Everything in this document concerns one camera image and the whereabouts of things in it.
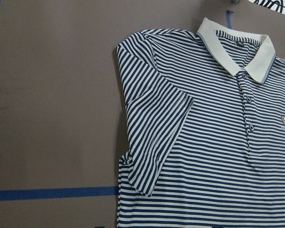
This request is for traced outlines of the navy white striped polo shirt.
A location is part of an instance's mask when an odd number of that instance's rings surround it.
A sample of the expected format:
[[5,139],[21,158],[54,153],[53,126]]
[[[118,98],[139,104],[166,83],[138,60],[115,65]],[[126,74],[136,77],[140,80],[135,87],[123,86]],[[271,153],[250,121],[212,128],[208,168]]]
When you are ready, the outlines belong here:
[[120,228],[285,228],[285,60],[204,19],[117,45]]

